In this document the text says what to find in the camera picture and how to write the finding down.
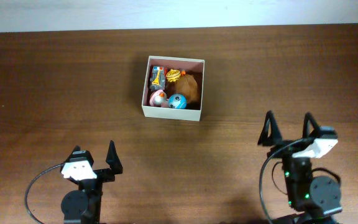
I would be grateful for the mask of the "grey red toy truck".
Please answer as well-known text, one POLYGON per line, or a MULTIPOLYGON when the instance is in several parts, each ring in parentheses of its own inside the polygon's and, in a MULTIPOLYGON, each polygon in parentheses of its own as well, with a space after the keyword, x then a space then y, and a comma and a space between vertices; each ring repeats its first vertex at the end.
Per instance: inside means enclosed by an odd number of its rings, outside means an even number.
POLYGON ((149 88, 151 91, 164 90, 166 86, 167 68, 155 65, 152 67, 149 88))

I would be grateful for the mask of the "pink white duck toy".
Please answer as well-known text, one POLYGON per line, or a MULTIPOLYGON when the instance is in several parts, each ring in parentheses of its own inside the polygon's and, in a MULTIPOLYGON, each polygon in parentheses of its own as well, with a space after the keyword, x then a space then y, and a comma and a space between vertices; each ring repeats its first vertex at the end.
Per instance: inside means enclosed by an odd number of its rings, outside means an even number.
POLYGON ((168 108, 168 97, 163 90, 153 92, 149 100, 150 106, 168 108))

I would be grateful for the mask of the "blue ball toy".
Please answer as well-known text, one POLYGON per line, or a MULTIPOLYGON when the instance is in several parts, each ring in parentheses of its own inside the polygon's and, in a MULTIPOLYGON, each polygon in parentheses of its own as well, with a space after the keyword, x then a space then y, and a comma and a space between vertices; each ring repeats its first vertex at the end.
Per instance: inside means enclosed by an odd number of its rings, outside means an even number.
POLYGON ((181 94, 173 94, 168 100, 168 107, 173 109, 185 109, 187 106, 186 98, 181 94))

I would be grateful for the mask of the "brown plush bear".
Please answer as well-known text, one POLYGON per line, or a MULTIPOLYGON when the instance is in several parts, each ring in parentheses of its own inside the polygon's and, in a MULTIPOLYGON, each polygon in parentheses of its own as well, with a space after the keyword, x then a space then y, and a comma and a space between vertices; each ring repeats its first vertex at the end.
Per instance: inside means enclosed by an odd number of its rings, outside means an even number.
POLYGON ((198 83, 193 75, 186 74, 180 77, 175 82, 175 93, 183 95, 187 103, 197 103, 200 101, 198 83))

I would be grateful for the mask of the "yellow round plastic toy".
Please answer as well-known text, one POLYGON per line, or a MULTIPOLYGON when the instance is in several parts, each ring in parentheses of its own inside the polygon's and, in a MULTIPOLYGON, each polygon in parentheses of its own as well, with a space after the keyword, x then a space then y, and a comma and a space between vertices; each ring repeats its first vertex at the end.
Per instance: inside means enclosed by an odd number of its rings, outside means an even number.
POLYGON ((167 82, 176 82, 181 77, 181 71, 180 70, 174 70, 171 69, 167 74, 165 75, 167 82))

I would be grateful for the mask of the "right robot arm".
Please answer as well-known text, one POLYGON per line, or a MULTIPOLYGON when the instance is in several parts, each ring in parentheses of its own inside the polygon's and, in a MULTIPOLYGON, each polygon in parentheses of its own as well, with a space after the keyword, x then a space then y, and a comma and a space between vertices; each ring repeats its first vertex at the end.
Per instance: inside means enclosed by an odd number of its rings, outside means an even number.
POLYGON ((259 198, 266 222, 274 223, 336 223, 334 215, 342 212, 341 178, 324 168, 312 168, 312 159, 325 156, 338 143, 334 128, 320 126, 313 115, 305 114, 302 137, 284 140, 273 112, 265 115, 264 126, 257 144, 269 147, 267 158, 260 168, 259 198), (282 165, 288 206, 296 211, 291 215, 272 218, 264 201, 263 178, 267 164, 278 159, 282 165))

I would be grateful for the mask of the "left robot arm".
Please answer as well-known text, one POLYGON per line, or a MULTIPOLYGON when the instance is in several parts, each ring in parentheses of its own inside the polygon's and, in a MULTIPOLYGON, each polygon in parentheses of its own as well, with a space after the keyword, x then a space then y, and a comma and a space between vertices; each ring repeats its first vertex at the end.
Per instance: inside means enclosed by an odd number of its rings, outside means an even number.
POLYGON ((103 184, 114 182, 123 173, 123 166, 110 141, 106 156, 108 168, 93 169, 94 160, 89 151, 75 146, 64 161, 60 172, 63 177, 78 186, 68 192, 61 202, 64 223, 97 224, 100 222, 103 184))

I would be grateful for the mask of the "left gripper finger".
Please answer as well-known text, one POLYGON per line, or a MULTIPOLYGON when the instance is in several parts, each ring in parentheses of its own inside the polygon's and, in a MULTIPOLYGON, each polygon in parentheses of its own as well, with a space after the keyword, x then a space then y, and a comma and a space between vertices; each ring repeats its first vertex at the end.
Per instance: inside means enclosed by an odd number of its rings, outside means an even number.
POLYGON ((113 140, 110 140, 108 153, 106 156, 106 163, 109 165, 109 168, 112 170, 114 175, 122 174, 123 173, 123 166, 121 161, 118 157, 116 147, 113 140))
POLYGON ((80 146, 75 146, 70 155, 64 160, 64 163, 74 162, 81 157, 81 148, 80 146))

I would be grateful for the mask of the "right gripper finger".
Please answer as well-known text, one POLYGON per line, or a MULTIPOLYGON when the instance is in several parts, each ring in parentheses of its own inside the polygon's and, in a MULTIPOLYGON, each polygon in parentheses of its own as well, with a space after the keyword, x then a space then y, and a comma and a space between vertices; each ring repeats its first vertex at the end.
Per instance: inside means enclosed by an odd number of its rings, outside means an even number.
POLYGON ((310 112, 305 114, 303 122, 304 139, 336 139, 336 131, 330 126, 320 126, 310 112))
POLYGON ((276 146, 283 142, 281 132, 272 111, 268 111, 265 116, 264 126, 262 128, 257 144, 259 146, 276 146))

